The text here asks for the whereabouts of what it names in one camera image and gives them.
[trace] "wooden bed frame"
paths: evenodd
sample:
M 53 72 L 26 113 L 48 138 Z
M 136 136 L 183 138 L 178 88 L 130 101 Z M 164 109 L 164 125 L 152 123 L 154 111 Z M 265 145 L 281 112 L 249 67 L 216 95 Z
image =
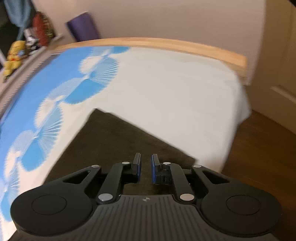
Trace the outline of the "wooden bed frame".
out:
M 244 79 L 247 77 L 247 58 L 243 55 L 233 53 L 228 50 L 212 47 L 208 45 L 174 40 L 174 39 L 160 39 L 160 38 L 111 38 L 111 39 L 96 39 L 84 42 L 76 42 L 66 45 L 61 45 L 55 48 L 58 53 L 69 48 L 77 48 L 84 46 L 129 46 L 129 47 L 147 47 L 159 48 L 165 50 L 173 50 L 183 53 L 196 54 L 200 56 L 210 57 L 221 60 L 230 69 L 235 71 L 237 75 Z

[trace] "blue and white blanket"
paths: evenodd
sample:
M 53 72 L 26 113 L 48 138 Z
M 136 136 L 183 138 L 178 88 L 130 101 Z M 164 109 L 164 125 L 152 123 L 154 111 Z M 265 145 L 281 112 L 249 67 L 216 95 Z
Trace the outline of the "blue and white blanket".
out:
M 93 108 L 218 171 L 248 116 L 238 78 L 220 61 L 120 46 L 65 51 L 23 87 L 1 120 L 0 241 L 15 231 L 13 200 L 42 184 Z

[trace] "circular pad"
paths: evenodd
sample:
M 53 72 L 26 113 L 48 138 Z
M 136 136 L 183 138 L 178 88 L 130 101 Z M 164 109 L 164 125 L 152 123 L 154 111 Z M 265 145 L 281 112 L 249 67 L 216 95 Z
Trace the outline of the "circular pad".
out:
M 59 213 L 66 207 L 65 198 L 57 195 L 44 195 L 36 198 L 32 203 L 32 208 L 36 213 L 51 215 Z
M 250 196 L 237 195 L 230 197 L 226 202 L 230 211 L 240 215 L 252 215 L 259 211 L 260 202 Z
M 239 181 L 213 185 L 201 211 L 216 229 L 239 236 L 266 234 L 277 223 L 281 206 L 271 194 Z
M 51 182 L 19 195 L 10 213 L 17 229 L 36 236 L 62 234 L 82 225 L 92 204 L 72 183 Z

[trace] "wall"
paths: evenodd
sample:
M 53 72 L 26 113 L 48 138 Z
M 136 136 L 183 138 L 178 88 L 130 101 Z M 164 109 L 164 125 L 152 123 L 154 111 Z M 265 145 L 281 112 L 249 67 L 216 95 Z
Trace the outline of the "wall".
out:
M 158 37 L 213 45 L 243 54 L 253 75 L 265 0 L 33 0 L 72 42 L 65 22 L 89 11 L 103 38 Z

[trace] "ribbed black surface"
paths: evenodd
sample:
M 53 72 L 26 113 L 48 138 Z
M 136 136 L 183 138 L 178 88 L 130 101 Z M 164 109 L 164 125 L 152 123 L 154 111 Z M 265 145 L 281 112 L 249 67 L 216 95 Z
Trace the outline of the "ribbed black surface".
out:
M 100 205 L 78 229 L 54 237 L 15 234 L 12 239 L 32 241 L 277 241 L 271 234 L 253 238 L 225 235 L 210 227 L 192 205 L 174 201 L 171 195 L 122 195 L 113 204 Z

